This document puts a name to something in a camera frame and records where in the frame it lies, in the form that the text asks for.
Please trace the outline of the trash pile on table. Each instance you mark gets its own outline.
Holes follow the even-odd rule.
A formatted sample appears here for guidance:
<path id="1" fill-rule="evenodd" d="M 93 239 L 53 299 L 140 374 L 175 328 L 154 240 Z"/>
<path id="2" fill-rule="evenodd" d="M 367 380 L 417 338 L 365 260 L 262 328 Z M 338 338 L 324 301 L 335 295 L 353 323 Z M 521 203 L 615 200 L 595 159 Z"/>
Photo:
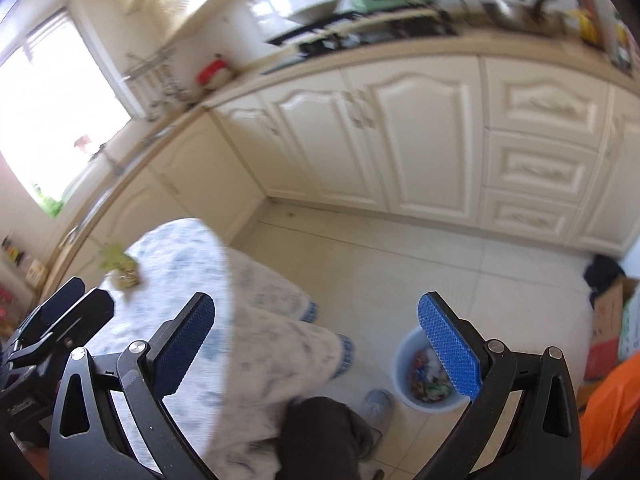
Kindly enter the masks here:
<path id="1" fill-rule="evenodd" d="M 100 268 L 118 290 L 140 284 L 139 263 L 118 243 L 105 244 L 99 251 Z"/>

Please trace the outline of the trash pile in bin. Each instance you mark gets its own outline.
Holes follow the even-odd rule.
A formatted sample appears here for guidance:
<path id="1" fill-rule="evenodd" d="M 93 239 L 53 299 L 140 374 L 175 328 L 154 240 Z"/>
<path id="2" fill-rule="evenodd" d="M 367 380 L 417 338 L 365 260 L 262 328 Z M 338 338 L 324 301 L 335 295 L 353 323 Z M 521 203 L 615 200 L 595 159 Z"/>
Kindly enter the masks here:
<path id="1" fill-rule="evenodd" d="M 446 370 L 431 347 L 414 354 L 407 378 L 411 395 L 422 403 L 433 404 L 446 400 L 454 391 Z"/>

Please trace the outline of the light blue trash bin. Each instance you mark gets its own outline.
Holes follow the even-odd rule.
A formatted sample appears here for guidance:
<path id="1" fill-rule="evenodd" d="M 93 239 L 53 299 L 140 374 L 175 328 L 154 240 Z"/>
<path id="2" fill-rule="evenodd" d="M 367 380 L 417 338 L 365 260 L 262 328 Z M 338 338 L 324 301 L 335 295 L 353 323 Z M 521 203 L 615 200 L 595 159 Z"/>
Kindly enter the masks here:
<path id="1" fill-rule="evenodd" d="M 420 326 L 398 344 L 392 379 L 399 399 L 428 414 L 452 412 L 469 402 L 454 388 L 442 362 Z"/>

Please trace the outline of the kitchen window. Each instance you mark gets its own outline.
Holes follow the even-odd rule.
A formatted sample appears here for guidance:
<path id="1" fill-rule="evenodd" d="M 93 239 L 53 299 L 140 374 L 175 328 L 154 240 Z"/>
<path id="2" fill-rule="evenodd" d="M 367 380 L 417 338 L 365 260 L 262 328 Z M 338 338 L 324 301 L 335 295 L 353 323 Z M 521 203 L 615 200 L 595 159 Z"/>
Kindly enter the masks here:
<path id="1" fill-rule="evenodd" d="M 66 9 L 1 55 L 1 155 L 37 205 L 35 185 L 67 203 L 100 147 L 138 117 Z"/>

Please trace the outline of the cream kitchen cabinet run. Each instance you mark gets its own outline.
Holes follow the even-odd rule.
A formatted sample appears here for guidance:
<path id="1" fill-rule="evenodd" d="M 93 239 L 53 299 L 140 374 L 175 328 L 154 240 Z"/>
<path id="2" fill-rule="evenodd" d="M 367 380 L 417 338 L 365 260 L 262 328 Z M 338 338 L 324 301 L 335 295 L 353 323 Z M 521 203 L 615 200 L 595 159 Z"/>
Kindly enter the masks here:
<path id="1" fill-rule="evenodd" d="M 577 41 L 473 32 L 248 76 L 141 139 L 43 292 L 186 216 L 234 240 L 270 200 L 621 257 L 639 237 L 639 79 Z"/>

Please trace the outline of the orange plastic bag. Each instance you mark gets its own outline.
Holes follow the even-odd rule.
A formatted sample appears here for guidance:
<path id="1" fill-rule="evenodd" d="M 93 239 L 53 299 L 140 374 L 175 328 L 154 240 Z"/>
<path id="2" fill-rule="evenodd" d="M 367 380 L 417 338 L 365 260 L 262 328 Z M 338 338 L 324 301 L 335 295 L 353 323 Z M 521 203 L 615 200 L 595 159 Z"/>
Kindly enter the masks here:
<path id="1" fill-rule="evenodd" d="M 614 370 L 589 397 L 580 416 L 582 464 L 596 469 L 620 442 L 639 408 L 639 353 Z"/>

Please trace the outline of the brown red cardboard box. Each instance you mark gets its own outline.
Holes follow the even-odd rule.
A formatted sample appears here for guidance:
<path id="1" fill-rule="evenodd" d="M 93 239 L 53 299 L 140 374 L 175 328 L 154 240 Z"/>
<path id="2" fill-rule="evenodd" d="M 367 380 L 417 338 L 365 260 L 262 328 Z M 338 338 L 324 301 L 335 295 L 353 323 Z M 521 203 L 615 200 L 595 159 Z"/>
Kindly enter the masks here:
<path id="1" fill-rule="evenodd" d="M 585 382 L 595 382 L 618 363 L 618 345 L 623 327 L 623 307 L 639 285 L 638 278 L 619 276 L 594 300 L 592 335 L 584 373 Z"/>

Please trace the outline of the white green rice sack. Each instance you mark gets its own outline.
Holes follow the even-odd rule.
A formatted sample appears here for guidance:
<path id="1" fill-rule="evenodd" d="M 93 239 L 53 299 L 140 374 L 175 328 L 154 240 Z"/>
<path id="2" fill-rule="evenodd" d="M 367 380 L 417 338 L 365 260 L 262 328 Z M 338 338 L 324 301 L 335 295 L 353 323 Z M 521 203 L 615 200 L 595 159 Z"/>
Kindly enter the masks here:
<path id="1" fill-rule="evenodd" d="M 640 348 L 640 292 L 636 288 L 624 306 L 622 313 L 622 330 L 618 342 L 617 359 L 626 361 L 634 356 Z"/>

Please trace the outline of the grey slipper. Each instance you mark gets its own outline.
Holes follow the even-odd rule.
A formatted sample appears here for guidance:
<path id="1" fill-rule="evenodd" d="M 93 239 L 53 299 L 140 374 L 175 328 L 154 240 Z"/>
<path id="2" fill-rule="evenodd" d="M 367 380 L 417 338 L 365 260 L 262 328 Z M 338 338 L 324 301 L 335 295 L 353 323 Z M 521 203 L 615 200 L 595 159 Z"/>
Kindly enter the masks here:
<path id="1" fill-rule="evenodd" d="M 393 395 L 385 389 L 370 390 L 363 398 L 359 415 L 379 438 L 390 428 L 393 419 L 395 401 Z"/>

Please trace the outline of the dark cloth on floor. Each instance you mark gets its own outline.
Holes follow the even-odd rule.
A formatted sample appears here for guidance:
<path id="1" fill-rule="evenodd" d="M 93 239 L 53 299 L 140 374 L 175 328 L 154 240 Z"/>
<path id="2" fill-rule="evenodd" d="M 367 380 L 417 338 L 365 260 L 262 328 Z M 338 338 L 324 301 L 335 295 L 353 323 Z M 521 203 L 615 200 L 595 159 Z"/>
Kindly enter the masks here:
<path id="1" fill-rule="evenodd" d="M 596 300 L 604 294 L 620 277 L 626 273 L 618 262 L 605 255 L 594 255 L 591 262 L 586 266 L 582 277 L 587 283 L 590 294 L 589 302 L 594 307 Z"/>

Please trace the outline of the dark trouser leg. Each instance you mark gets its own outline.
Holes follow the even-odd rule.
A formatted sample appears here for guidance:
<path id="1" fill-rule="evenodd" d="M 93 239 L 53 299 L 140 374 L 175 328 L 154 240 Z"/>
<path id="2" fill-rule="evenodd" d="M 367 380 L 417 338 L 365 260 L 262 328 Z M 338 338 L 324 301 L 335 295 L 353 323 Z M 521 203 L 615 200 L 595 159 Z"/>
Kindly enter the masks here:
<path id="1" fill-rule="evenodd" d="M 288 406 L 276 450 L 278 479 L 358 479 L 360 460 L 373 450 L 372 428 L 347 405 L 315 396 Z"/>

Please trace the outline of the metal utensil rack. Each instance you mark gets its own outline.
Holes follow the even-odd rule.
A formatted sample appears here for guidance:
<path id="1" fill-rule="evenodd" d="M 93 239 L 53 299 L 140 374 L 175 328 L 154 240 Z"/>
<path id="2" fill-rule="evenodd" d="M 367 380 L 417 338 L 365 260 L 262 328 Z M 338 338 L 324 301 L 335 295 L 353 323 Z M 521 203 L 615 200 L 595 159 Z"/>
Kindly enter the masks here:
<path id="1" fill-rule="evenodd" d="M 147 122 L 182 113 L 193 107 L 190 91 L 180 81 L 174 60 L 175 47 L 162 47 L 144 58 L 128 52 L 128 67 L 122 74 L 126 84 L 143 112 Z"/>

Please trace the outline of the red white container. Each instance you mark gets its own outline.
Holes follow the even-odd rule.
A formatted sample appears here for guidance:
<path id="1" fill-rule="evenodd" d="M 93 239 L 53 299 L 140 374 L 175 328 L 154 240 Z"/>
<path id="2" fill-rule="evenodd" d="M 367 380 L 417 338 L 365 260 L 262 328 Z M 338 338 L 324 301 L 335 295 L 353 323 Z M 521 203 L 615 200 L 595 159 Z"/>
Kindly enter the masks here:
<path id="1" fill-rule="evenodd" d="M 204 67 L 196 76 L 196 81 L 201 88 L 214 91 L 228 84 L 233 78 L 233 72 L 227 61 L 217 54 L 213 62 Z"/>

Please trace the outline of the metal wok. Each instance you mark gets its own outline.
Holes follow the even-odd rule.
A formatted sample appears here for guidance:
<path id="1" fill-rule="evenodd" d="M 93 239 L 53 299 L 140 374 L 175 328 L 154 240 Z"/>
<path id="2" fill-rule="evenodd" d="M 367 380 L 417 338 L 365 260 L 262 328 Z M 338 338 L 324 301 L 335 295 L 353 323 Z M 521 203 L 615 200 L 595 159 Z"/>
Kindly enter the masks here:
<path id="1" fill-rule="evenodd" d="M 285 19 L 300 26 L 311 25 L 315 22 L 325 20 L 326 18 L 333 16 L 336 13 L 336 10 L 340 7 L 342 1 L 343 0 L 324 0 L 288 14 Z"/>

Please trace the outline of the steel pot on counter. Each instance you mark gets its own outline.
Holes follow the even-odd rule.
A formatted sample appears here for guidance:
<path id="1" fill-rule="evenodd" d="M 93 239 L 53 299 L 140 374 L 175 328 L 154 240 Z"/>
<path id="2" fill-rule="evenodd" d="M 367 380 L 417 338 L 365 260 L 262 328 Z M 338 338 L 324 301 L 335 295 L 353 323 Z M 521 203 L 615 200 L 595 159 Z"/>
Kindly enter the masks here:
<path id="1" fill-rule="evenodd" d="M 553 37 L 565 32 L 565 18 L 561 11 L 548 11 L 546 4 L 553 0 L 533 0 L 526 3 L 485 0 L 480 3 L 488 20 L 498 28 L 523 34 Z"/>

